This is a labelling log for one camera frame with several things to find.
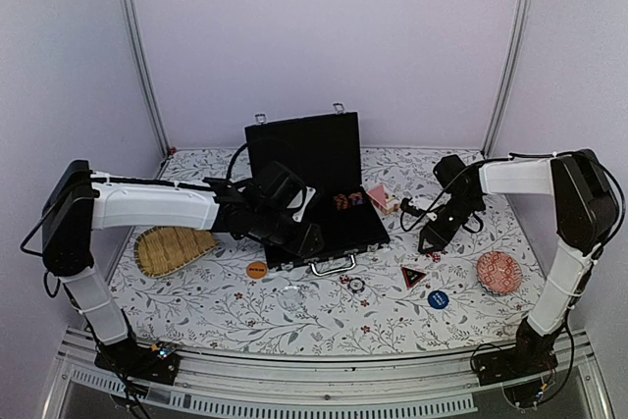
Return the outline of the red dice pair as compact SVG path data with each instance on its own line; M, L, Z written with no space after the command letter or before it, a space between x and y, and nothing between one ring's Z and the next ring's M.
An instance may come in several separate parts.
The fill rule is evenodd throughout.
M441 255L438 252L428 253L426 257L434 263L439 263L441 261Z

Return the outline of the right aluminium frame post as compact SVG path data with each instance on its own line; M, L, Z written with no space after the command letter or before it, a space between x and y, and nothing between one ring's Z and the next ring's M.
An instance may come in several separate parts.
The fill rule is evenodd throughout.
M487 157L493 154L497 138L503 123L509 95L514 82L517 63L525 36L525 28L529 17L532 0L516 0L513 23L506 49L497 95L489 120L487 132L482 144L482 154Z

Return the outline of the orange round dealer button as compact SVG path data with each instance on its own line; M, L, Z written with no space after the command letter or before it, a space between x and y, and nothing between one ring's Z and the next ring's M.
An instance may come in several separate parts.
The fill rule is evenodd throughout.
M263 279L268 273L268 267L264 262L255 261L246 267L246 275L253 280Z

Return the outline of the woven bamboo tray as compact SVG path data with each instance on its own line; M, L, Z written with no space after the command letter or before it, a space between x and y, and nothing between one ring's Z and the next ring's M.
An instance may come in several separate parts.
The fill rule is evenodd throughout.
M154 227L136 238L133 254L140 273L157 279L177 272L217 246L208 231Z

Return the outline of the aluminium frame post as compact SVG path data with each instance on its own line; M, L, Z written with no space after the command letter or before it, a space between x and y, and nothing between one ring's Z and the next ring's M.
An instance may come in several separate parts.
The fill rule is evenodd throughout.
M148 61L143 47L137 10L134 0L120 0L125 28L129 37L131 56L137 73L140 91L154 137L160 153L168 157L171 151L166 127L159 110Z
M487 157L493 154L497 138L503 123L509 95L514 82L517 63L525 36L525 28L529 17L532 0L516 0L513 23L506 49L497 95L489 120L487 132L482 144L482 154Z

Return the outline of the black triangular all-in button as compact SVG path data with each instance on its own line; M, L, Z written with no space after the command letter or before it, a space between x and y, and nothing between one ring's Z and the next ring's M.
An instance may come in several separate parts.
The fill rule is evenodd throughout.
M414 288L420 282L422 282L427 274L416 269L402 267L401 274L403 276L404 283L408 289Z

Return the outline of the floral table cloth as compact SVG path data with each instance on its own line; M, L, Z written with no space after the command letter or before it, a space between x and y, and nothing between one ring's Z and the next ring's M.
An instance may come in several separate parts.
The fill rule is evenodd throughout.
M382 217L390 243L339 260L317 271L299 267L271 270L250 279L246 267L264 262L261 245L222 235L218 246L187 267L159 279L143 276L128 246L110 289L138 336L187 346L287 355L382 355L454 349L510 340L536 303L545 282L507 200L490 196L475 234L460 231L439 263L418 251L419 227L411 217ZM520 265L523 283L512 294L495 295L480 284L476 265L485 253L502 251ZM427 274L408 289L401 268ZM340 276L359 278L353 293ZM295 285L304 304L286 311L279 290ZM449 305L433 309L433 290Z

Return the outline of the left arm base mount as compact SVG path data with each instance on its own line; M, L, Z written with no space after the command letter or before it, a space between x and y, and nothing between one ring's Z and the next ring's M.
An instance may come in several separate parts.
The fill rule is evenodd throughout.
M173 343L158 341L143 346L133 338L106 345L96 342L94 364L124 378L172 386L179 372L181 357Z

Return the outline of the black poker set case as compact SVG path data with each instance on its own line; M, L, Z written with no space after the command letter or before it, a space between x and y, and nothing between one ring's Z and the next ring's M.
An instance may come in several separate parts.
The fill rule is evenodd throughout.
M320 226L324 248L300 258L278 247L265 248L271 269L286 264L307 266L377 250L391 239L362 183L359 121L356 112L343 112L251 125L244 129L251 173L257 176L272 161L297 174L317 190L305 219ZM338 211L333 196L356 191L361 206Z

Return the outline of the blue round dealer button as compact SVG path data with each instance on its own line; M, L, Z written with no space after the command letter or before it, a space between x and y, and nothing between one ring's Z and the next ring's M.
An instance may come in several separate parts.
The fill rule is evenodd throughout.
M433 309L442 310L449 305L449 298L447 294L441 290L433 290L427 297L429 305Z

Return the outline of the left aluminium frame post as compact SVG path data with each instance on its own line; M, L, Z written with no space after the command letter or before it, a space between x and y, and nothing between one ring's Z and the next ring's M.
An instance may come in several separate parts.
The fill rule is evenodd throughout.
M140 91L154 137L160 153L168 157L171 151L166 127L159 110L148 61L143 47L137 10L134 0L120 0L125 28L129 37L131 56L137 73Z

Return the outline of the clear plastic round lid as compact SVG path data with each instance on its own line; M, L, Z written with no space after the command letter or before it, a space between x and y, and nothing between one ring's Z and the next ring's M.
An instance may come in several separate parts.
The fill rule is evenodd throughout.
M277 301L286 311L296 311L302 308L305 293L300 286L289 285L279 290Z

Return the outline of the front aluminium rail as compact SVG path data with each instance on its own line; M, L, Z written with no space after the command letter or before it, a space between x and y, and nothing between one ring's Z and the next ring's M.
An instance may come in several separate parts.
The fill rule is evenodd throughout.
M66 331L54 361L43 418L611 418L602 372L587 335L562 336L557 368L537 406L510 403L538 378L482 384L471 365L480 350L373 357L270 356L180 350L170 386L138 382L127 395L95 366L92 338Z

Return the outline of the red patterned bowl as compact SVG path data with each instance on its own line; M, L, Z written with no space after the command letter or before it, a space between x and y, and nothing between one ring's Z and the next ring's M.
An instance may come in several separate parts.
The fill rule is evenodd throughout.
M495 295L512 294L523 283L519 263L502 251L483 254L477 261L476 272L482 287Z

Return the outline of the red playing card deck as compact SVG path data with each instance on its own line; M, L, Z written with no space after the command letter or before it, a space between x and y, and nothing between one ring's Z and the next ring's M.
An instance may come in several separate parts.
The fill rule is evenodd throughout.
M383 215L389 215L400 209L401 200L383 183L368 189L367 196L373 206Z

